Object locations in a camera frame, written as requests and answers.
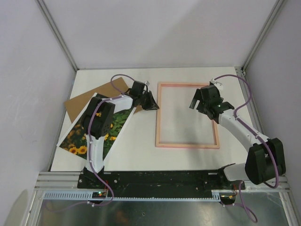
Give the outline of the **pink wooden picture frame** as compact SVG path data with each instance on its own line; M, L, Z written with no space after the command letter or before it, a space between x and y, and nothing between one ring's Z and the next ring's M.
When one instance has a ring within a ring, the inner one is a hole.
M158 105L161 104L160 95L161 95L161 87L162 86L180 86L180 85L188 85L188 86L200 86L200 88L206 86L206 83L191 83L191 82L159 82L158 89L157 89L157 103ZM213 120L214 125L214 134L215 134L215 145L185 145L185 144L163 144L160 143L160 109L157 110L157 118L156 118L156 136L155 136L155 146L160 148L184 148L184 149L219 149L220 148L220 141L218 135L218 128L217 123Z

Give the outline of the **clear acrylic sheet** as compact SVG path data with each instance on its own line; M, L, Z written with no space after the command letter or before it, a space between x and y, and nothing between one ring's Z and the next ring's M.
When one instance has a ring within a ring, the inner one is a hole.
M200 86L162 86L160 143L215 145L213 122L190 104Z

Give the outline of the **sunflower photo print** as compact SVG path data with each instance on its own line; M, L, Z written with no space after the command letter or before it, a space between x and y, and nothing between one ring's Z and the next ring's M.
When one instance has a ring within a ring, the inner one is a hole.
M83 159L88 157L88 147L87 147L87 130L82 125L83 114L87 109L88 104L80 112L80 114L75 118L74 122L71 124L65 135L59 140L57 146L76 155ZM112 120L110 126L107 127L107 133L104 136L103 144L103 160L106 161L108 158L110 150L113 145L117 142L118 135L121 134L123 128L127 125L130 118L134 114L135 109L129 108L115 112L112 115Z

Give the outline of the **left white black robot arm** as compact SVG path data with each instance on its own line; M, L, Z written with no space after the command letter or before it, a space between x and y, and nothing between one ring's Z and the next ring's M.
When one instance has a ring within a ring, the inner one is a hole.
M124 110L133 113L140 106L143 110L158 110L148 83L134 81L131 88L116 97L92 97L82 115L81 124L87 139L86 168L90 173L87 182L93 188L103 185L104 177L99 172L104 168L103 147L109 133L113 116Z

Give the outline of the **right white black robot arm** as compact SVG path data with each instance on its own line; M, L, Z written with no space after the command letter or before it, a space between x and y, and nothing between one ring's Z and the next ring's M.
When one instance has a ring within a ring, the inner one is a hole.
M215 85L196 89L190 108L228 130L247 151L244 163L221 168L222 174L217 177L220 188L228 189L237 180L249 180L255 185L271 179L278 182L286 173L284 146L280 139L269 138L241 119L234 106L223 100Z

